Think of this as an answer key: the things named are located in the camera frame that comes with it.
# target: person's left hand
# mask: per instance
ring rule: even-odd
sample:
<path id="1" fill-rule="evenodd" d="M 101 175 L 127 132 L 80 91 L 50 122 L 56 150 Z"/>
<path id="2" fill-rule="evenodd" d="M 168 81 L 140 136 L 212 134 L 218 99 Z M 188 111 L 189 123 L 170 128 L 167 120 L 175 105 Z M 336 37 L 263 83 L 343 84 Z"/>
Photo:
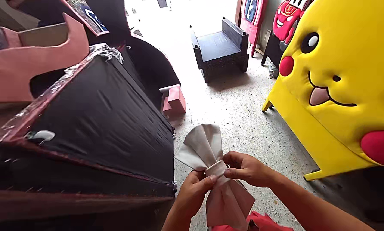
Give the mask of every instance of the person's left hand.
<path id="1" fill-rule="evenodd" d="M 198 213 L 205 199 L 205 194 L 216 183 L 216 176 L 205 177 L 204 171 L 193 170 L 188 174 L 180 187 L 173 208 L 178 215 L 190 219 Z"/>

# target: white fabric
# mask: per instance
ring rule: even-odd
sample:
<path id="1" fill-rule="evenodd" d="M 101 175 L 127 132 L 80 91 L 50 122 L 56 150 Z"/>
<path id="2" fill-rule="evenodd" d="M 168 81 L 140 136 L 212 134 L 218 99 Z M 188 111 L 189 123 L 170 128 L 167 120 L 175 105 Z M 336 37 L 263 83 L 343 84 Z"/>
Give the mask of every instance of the white fabric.
<path id="1" fill-rule="evenodd" d="M 196 126 L 185 137 L 175 159 L 195 169 L 216 175 L 218 180 L 206 200 L 206 225 L 230 225 L 246 231 L 248 216 L 255 199 L 238 180 L 227 179 L 227 166 L 222 161 L 220 128 L 215 124 Z"/>

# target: fingernail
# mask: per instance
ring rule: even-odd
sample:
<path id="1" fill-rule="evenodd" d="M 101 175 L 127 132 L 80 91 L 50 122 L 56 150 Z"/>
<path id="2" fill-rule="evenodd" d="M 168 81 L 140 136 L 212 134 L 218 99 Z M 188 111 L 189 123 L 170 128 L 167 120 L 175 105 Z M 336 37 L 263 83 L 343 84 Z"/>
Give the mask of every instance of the fingernail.
<path id="1" fill-rule="evenodd" d="M 216 183 L 216 181 L 217 181 L 217 176 L 212 175 L 212 176 L 210 176 L 209 178 L 210 178 L 210 180 L 212 181 L 212 183 Z"/>

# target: hand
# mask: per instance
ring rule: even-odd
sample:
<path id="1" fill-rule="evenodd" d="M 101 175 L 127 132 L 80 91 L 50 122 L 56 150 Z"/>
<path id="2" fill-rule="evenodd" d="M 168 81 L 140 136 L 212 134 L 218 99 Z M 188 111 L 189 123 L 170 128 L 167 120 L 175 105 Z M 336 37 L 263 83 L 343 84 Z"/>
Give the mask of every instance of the hand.
<path id="1" fill-rule="evenodd" d="M 279 177 L 277 171 L 264 165 L 253 156 L 230 151 L 223 156 L 223 162 L 230 168 L 225 170 L 225 177 L 241 179 L 257 187 L 271 187 Z"/>
<path id="2" fill-rule="evenodd" d="M 193 170 L 188 174 L 180 187 L 178 197 L 176 198 L 173 208 L 184 218 L 192 218 L 198 213 L 205 199 L 205 194 L 216 183 L 216 176 L 208 176 L 205 178 L 204 171 Z"/>

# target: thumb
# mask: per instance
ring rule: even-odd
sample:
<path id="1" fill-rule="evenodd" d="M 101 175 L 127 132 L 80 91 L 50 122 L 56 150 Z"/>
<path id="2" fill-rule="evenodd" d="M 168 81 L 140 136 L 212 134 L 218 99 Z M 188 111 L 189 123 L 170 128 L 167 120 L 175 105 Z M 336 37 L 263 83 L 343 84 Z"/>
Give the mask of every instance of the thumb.
<path id="1" fill-rule="evenodd" d="M 225 170 L 225 177 L 230 179 L 245 180 L 247 178 L 246 169 L 228 168 Z"/>
<path id="2" fill-rule="evenodd" d="M 197 182 L 196 186 L 199 192 L 207 192 L 208 190 L 210 190 L 211 187 L 215 185 L 216 181 L 217 181 L 217 176 L 212 175 Z"/>

